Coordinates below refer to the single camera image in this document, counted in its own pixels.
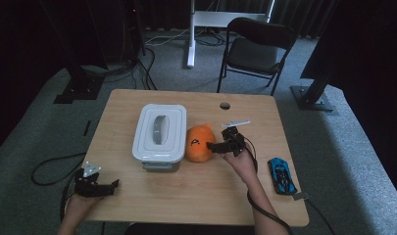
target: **chair backrest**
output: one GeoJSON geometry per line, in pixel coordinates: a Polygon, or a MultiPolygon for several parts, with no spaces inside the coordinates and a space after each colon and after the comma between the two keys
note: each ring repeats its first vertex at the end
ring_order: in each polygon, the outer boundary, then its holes
{"type": "Polygon", "coordinates": [[[290,50],[296,41],[296,33],[281,24],[264,23],[248,18],[236,18],[227,26],[227,35],[236,32],[258,44],[290,50]]]}

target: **orange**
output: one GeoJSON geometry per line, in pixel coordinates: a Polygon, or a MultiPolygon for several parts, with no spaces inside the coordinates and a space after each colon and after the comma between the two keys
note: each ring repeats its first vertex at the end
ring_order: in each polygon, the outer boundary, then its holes
{"type": "Polygon", "coordinates": [[[206,123],[189,128],[186,132],[185,157],[195,163],[210,159],[213,153],[207,148],[207,142],[216,143],[211,125],[206,123]]]}

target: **human arm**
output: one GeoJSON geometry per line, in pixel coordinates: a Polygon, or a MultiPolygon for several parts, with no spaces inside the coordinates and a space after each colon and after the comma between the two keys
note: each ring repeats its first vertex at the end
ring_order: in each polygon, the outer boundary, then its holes
{"type": "Polygon", "coordinates": [[[58,235],[74,235],[82,220],[101,198],[84,198],[78,194],[70,197],[58,235]]]}
{"type": "MultiPolygon", "coordinates": [[[[250,149],[250,146],[248,144],[246,146],[247,149],[243,150],[237,157],[232,153],[221,154],[221,156],[232,166],[238,176],[240,176],[241,180],[246,184],[253,202],[266,212],[277,216],[277,213],[274,211],[271,201],[257,176],[252,156],[247,151],[250,149]]],[[[257,235],[288,234],[285,227],[254,208],[253,217],[255,222],[255,232],[257,235]]]]}

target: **gray carpet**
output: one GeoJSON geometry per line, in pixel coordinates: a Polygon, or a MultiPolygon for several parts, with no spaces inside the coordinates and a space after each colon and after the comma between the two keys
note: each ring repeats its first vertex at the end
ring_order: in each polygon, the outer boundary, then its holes
{"type": "MultiPolygon", "coordinates": [[[[210,37],[201,39],[214,41],[210,37]]],[[[397,234],[397,193],[342,92],[326,88],[325,95],[338,111],[337,116],[328,116],[300,111],[289,89],[312,83],[299,77],[316,43],[298,39],[274,95],[302,190],[312,195],[312,202],[336,234],[397,234]]],[[[216,91],[223,47],[197,44],[192,70],[185,67],[186,41],[172,40],[149,48],[156,54],[151,76],[158,89],[216,91]]],[[[148,67],[152,54],[147,51],[140,59],[148,67]]],[[[53,186],[37,186],[30,181],[32,170],[44,160],[85,152],[110,92],[115,88],[143,89],[143,75],[136,67],[126,75],[107,77],[97,100],[74,101],[70,105],[53,104],[70,79],[66,70],[46,82],[0,149],[0,234],[56,233],[66,180],[53,186]],[[84,135],[89,120],[91,125],[84,135]]],[[[261,79],[243,79],[231,73],[223,82],[222,92],[270,94],[264,85],[261,79]]],[[[47,165],[36,176],[45,182],[55,180],[80,159],[47,165]]],[[[310,224],[294,228],[295,234],[330,234],[318,213],[309,205],[307,209],[310,224]]],[[[105,234],[124,234],[127,226],[106,223],[105,234]]],[[[86,221],[77,234],[100,231],[101,222],[86,221]]]]}

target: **black cable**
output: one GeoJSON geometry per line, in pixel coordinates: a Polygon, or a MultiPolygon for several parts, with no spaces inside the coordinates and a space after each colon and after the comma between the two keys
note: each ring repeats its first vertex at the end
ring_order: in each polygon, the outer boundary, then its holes
{"type": "Polygon", "coordinates": [[[103,83],[118,82],[118,81],[121,81],[121,80],[123,80],[123,79],[126,79],[126,78],[130,77],[131,75],[132,75],[132,72],[131,72],[130,74],[127,74],[127,75],[125,75],[124,77],[120,77],[120,78],[118,78],[118,79],[116,79],[116,80],[105,80],[105,81],[103,81],[103,83]]]}
{"type": "Polygon", "coordinates": [[[64,190],[63,190],[63,195],[61,197],[61,203],[60,203],[60,221],[61,222],[63,221],[64,215],[66,214],[67,200],[73,195],[73,194],[71,194],[71,195],[68,196],[68,192],[69,192],[69,189],[70,189],[71,181],[73,181],[74,176],[75,176],[75,172],[70,176],[69,180],[67,181],[67,184],[66,184],[66,186],[64,187],[64,190]]]}
{"type": "Polygon", "coordinates": [[[136,66],[136,61],[124,61],[124,66],[115,70],[106,70],[106,71],[94,71],[84,69],[87,74],[90,75],[99,75],[99,76],[114,76],[114,75],[122,75],[126,74],[128,71],[132,71],[136,66]]]}
{"type": "Polygon", "coordinates": [[[279,217],[263,210],[261,207],[259,207],[254,201],[253,199],[250,197],[250,193],[247,191],[247,199],[250,203],[250,205],[257,210],[257,212],[262,213],[263,215],[267,216],[268,218],[274,220],[275,222],[279,223],[280,225],[282,225],[287,232],[289,233],[289,235],[293,234],[292,229],[290,228],[289,224],[287,224],[285,221],[281,220],[279,217]]]}
{"type": "MultiPolygon", "coordinates": [[[[230,135],[230,136],[233,137],[235,140],[237,140],[237,137],[235,137],[234,135],[230,135]]],[[[246,151],[250,154],[250,156],[252,157],[253,163],[254,163],[254,168],[256,169],[256,172],[257,172],[257,171],[258,171],[258,165],[257,165],[257,159],[256,159],[256,148],[254,147],[253,143],[252,143],[248,138],[244,137],[244,139],[247,140],[247,141],[251,144],[251,146],[252,146],[252,148],[253,148],[254,155],[253,155],[252,152],[247,148],[247,146],[245,146],[245,145],[242,146],[243,148],[245,148],[245,150],[246,150],[246,151]]],[[[275,222],[279,223],[280,225],[282,225],[282,226],[287,230],[287,232],[289,233],[289,235],[292,235],[292,234],[293,234],[293,231],[292,231],[292,229],[290,228],[289,224],[287,224],[285,221],[281,220],[279,217],[277,217],[277,216],[275,216],[275,215],[273,215],[273,214],[271,214],[271,213],[265,211],[265,210],[262,209],[261,207],[259,207],[259,205],[257,205],[257,204],[253,201],[253,199],[250,197],[249,191],[247,191],[247,200],[249,201],[250,205],[251,205],[255,210],[257,210],[257,211],[260,212],[261,214],[267,216],[268,218],[270,218],[270,219],[274,220],[275,222]]]]}
{"type": "Polygon", "coordinates": [[[134,77],[134,74],[133,74],[133,72],[131,73],[131,78],[132,78],[132,80],[133,80],[133,83],[134,83],[134,89],[137,89],[137,82],[136,82],[136,78],[134,77]]]}
{"type": "Polygon", "coordinates": [[[216,43],[207,42],[207,41],[204,41],[204,40],[201,40],[201,39],[197,39],[197,38],[195,39],[195,41],[198,44],[204,45],[204,46],[214,46],[214,47],[216,47],[216,46],[225,45],[225,39],[223,38],[223,36],[221,36],[219,34],[215,34],[213,32],[210,35],[217,39],[216,43]]]}
{"type": "Polygon", "coordinates": [[[55,180],[55,181],[52,181],[52,182],[47,182],[47,183],[39,182],[39,181],[36,180],[35,174],[36,174],[36,172],[39,170],[40,167],[42,167],[43,165],[45,165],[45,164],[47,164],[47,163],[49,163],[49,162],[60,161],[60,160],[65,160],[65,159],[70,159],[70,158],[75,158],[75,157],[78,157],[78,156],[80,156],[80,155],[85,155],[85,154],[86,154],[86,153],[79,153],[79,154],[75,154],[75,155],[70,155],[70,156],[65,156],[65,157],[59,157],[59,158],[52,158],[52,159],[49,159],[49,160],[45,160],[45,161],[43,161],[42,163],[38,164],[38,165],[33,169],[32,174],[30,175],[30,180],[31,180],[34,184],[39,185],[39,186],[49,186],[49,185],[54,185],[54,184],[56,184],[56,183],[59,183],[59,182],[63,181],[65,178],[67,178],[70,174],[72,174],[72,173],[82,164],[82,162],[84,161],[84,159],[82,159],[80,162],[78,162],[78,164],[76,164],[75,167],[74,167],[72,170],[70,170],[70,172],[68,172],[66,175],[64,175],[63,177],[61,177],[61,178],[59,178],[59,179],[57,179],[57,180],[55,180]]]}
{"type": "Polygon", "coordinates": [[[104,235],[104,231],[106,230],[106,222],[101,224],[101,235],[104,235]]]}
{"type": "Polygon", "coordinates": [[[315,211],[317,211],[317,213],[321,216],[321,218],[323,219],[323,221],[325,222],[326,226],[329,228],[329,231],[335,235],[335,231],[333,231],[332,227],[330,226],[330,223],[326,220],[325,216],[320,212],[320,210],[311,202],[311,200],[309,199],[305,199],[306,202],[308,202],[312,208],[315,209],[315,211]]]}
{"type": "Polygon", "coordinates": [[[146,48],[148,51],[150,51],[152,53],[152,62],[150,63],[148,69],[146,69],[146,67],[143,65],[143,63],[141,61],[139,61],[139,65],[141,65],[143,67],[143,69],[146,71],[146,87],[147,89],[151,90],[150,86],[149,86],[149,81],[152,84],[153,88],[155,90],[158,90],[158,88],[156,87],[155,83],[152,80],[152,76],[150,75],[150,69],[152,69],[153,64],[155,63],[155,52],[149,48],[146,48]]]}
{"type": "Polygon", "coordinates": [[[144,79],[143,79],[143,77],[146,75],[146,70],[144,70],[142,67],[139,67],[139,72],[140,72],[140,80],[141,80],[141,82],[142,82],[142,84],[143,84],[143,89],[147,89],[147,87],[146,87],[146,84],[145,84],[145,81],[144,81],[144,79]]]}

